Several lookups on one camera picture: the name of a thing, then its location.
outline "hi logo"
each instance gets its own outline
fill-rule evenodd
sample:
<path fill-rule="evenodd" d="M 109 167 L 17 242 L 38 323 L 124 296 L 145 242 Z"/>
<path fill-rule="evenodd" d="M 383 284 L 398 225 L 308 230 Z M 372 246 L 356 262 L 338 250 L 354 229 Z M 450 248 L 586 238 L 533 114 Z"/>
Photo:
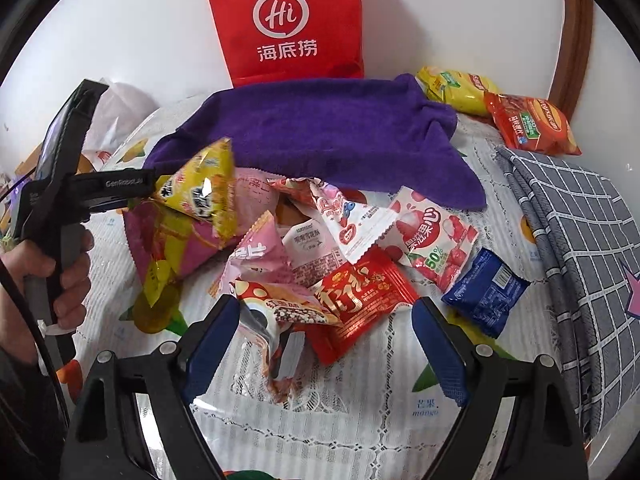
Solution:
<path fill-rule="evenodd" d="M 290 38 L 309 20 L 306 0 L 258 0 L 254 6 L 255 27 L 270 38 Z"/>

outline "white plastic bag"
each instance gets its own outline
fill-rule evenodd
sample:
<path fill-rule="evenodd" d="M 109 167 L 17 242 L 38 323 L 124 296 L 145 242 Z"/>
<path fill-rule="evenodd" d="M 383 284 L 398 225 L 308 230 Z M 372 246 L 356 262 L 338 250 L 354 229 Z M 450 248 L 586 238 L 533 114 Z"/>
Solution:
<path fill-rule="evenodd" d="M 109 88 L 100 97 L 82 154 L 96 171 L 104 165 L 127 137 L 158 105 L 142 90 L 126 83 L 102 79 Z"/>

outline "white wall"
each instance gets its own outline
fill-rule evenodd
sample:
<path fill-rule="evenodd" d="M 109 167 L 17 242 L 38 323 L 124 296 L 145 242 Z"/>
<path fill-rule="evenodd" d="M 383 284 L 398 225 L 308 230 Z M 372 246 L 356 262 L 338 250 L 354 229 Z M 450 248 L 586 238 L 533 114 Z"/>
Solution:
<path fill-rule="evenodd" d="M 609 177 L 640 219 L 640 62 L 596 7 L 589 65 L 572 120 L 580 164 Z"/>
<path fill-rule="evenodd" d="M 504 91 L 546 96 L 562 0 L 363 0 L 369 76 L 422 64 L 489 75 Z M 82 78 L 136 85 L 161 105 L 230 81 L 207 0 L 62 0 L 0 88 L 0 166 L 41 140 Z"/>

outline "red paper bag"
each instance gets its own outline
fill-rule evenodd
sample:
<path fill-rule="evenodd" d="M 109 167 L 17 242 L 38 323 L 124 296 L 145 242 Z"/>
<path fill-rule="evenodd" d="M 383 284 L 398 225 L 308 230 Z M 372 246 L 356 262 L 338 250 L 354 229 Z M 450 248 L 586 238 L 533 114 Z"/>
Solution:
<path fill-rule="evenodd" d="M 363 77 L 360 0 L 209 0 L 235 87 Z"/>

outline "yellow chip bag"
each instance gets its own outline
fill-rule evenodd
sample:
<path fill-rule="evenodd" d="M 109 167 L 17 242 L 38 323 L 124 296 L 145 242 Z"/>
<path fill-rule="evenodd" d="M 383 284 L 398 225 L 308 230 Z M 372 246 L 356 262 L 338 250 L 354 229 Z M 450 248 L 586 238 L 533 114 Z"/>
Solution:
<path fill-rule="evenodd" d="M 222 247 L 236 232 L 234 183 L 231 139 L 220 139 L 170 176 L 154 198 L 171 209 L 213 224 Z"/>
<path fill-rule="evenodd" d="M 463 114 L 489 117 L 484 92 L 500 93 L 489 78 L 456 70 L 425 66 L 415 77 L 427 98 L 451 105 Z"/>

